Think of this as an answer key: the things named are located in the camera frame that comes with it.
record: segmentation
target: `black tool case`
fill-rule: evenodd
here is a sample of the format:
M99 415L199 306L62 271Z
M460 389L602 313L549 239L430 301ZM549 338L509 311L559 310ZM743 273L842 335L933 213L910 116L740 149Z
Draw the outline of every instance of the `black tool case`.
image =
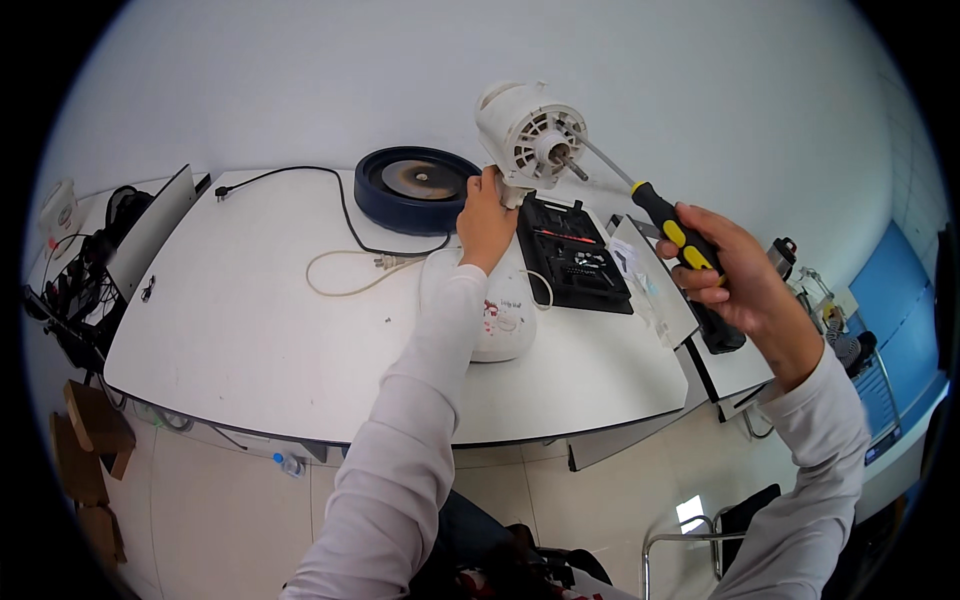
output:
M634 314L630 290L579 200L571 207L527 197L516 237L527 269L550 282L554 306ZM528 277L534 299L547 304L546 286Z

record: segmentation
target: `person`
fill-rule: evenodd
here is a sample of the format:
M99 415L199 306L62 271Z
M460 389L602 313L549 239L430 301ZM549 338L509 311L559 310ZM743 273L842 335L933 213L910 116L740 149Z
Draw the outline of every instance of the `person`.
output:
M827 327L827 343L840 360L840 364L847 371L847 376L853 379L865 369L866 362L874 354L876 336L873 331L864 331L853 337L843 333L844 319L840 309L830 308Z
M441 508L448 498L462 500L450 491L450 440L460 421L460 390L487 277L516 229L516 211L498 201L495 174L495 167L487 167L482 177L468 181L466 206L457 219L463 259L437 292L441 301L429 304L430 314L422 315L380 380L370 418L336 475L323 530L281 592L285 600L407 597L411 581L437 549ZM794 490L756 513L711 597L817 598L850 535L870 443L864 411L842 365L757 241L703 208L677 204L677 214L717 247L728 282L717 287L716 271L683 267L674 269L674 280L692 300L749 335L763 353L782 395L760 409L799 467ZM678 249L660 241L657 252L667 258ZM483 535L480 529L489 531L466 526L459 537L469 541ZM483 564L457 566L474 567L474 574L484 570ZM559 588L573 590L563 597L634 597L578 568L569 570L572 580L538 585L531 580L531 574L541 574L535 559L520 553L488 566L496 597L560 597ZM493 577L503 574L498 568L510 576ZM459 595L446 597L470 598L472 588L461 584Z

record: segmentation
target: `tiled floor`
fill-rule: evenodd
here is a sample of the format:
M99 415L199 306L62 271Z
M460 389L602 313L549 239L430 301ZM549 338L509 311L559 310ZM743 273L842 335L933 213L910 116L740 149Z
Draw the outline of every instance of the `tiled floor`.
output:
M293 479L200 426L187 437L128 416L136 451L123 481L105 475L129 559L120 575L144 600L275 597L323 527L336 467ZM455 490L529 525L540 545L590 550L633 594L644 539L679 532L678 504L699 494L712 515L770 483L792 489L796 472L776 434L751 440L709 404L576 473L563 440L454 456ZM654 597L703 598L714 585L705 545L662 542L651 566Z

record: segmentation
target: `black power cord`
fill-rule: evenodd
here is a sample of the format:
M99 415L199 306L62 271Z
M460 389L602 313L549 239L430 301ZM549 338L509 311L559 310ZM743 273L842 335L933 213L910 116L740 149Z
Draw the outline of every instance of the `black power cord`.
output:
M441 249L445 248L447 244L450 243L450 232L448 231L448 232L446 233L446 238L444 239L444 241L442 242L442 244L441 244L440 246L438 246L437 248L433 248L433 249L431 249L431 250L423 251L423 252L392 252L392 251L389 251L389 250L377 250L376 248L370 248L370 247L368 247L366 244L364 244L364 243L360 240L360 236L357 235L356 229L353 228L353 223L350 222L350 213L347 211L347 196L344 194L344 182L343 182L343 180L340 179L340 174L337 173L336 171L334 171L333 169L328 169L328 168L326 168L326 167L317 167L317 166L313 166L313 165L301 165L301 166L296 166L296 167L283 167L282 169L275 169L274 171L270 171L269 173L264 173L263 175L258 175L258 176L256 176L256 177L254 177L253 179L246 180L246 181L241 181L240 183L237 183L236 185L222 185L222 186L218 187L218 188L214 191L214 194L217 196L217 202L220 202L223 198L225 198L225 197L227 196L228 193L230 193L231 191L235 190L235 189L238 188L238 187L241 187L241 186L243 186L243 185L247 185L248 183L253 183L253 182L256 181L256 180L262 180L263 178L265 178L265 177L267 177L267 176L269 176L269 175L275 175L275 174L277 174L277 173L283 173L284 171L297 171L297 170L324 171L324 172L326 172L326 173L332 173L334 176L336 176L336 178L337 178L337 185L340 186L340 206L341 206L341 207L343 208L343 210L344 210L344 220L347 221L347 227L348 227L349 230L350 230L350 234L353 235L353 239L356 241L357 246L359 246L360 249L363 250L364 252L370 252L370 253L373 253L373 254L387 254L388 256L401 256L401 257L403 257L403 258L417 258L417 257L419 257L419 256L427 256L428 254L431 254L431 253L433 253L433 252L436 252L437 250L441 250Z

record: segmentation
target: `screwdriver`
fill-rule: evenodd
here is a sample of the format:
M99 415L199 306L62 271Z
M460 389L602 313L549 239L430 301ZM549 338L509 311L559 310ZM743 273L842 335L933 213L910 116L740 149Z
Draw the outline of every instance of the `screwdriver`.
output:
M724 275L720 261L717 259L716 248L705 240L700 233L686 227L680 222L680 219L677 218L677 210L674 208L674 205L661 198L660 195L654 191L654 186L650 184L650 181L634 180L624 173L623 169L616 166L616 163L610 160L607 155L600 152L596 146L587 141L580 132L571 129L563 121L558 120L557 124L570 132L584 146L590 148L593 153L606 162L607 166L613 169L621 179L626 181L627 185L631 186L630 198L634 201L634 204L646 210L650 218L653 219L657 229L659 229L667 239L677 245L677 248L680 249L680 254L677 255L677 258L680 259L680 262L685 267L695 270L715 269L717 274L720 275L716 284L723 285L727 281L727 276Z

